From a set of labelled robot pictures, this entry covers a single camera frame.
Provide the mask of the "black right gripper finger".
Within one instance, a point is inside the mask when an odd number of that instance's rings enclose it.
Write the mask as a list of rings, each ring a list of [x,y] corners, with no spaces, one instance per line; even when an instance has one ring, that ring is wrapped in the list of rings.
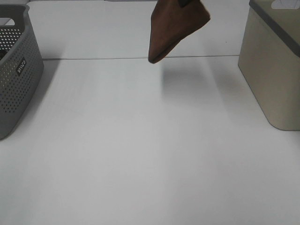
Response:
[[[190,4],[196,4],[198,2],[199,2],[198,0],[178,0],[180,7],[186,7]]]

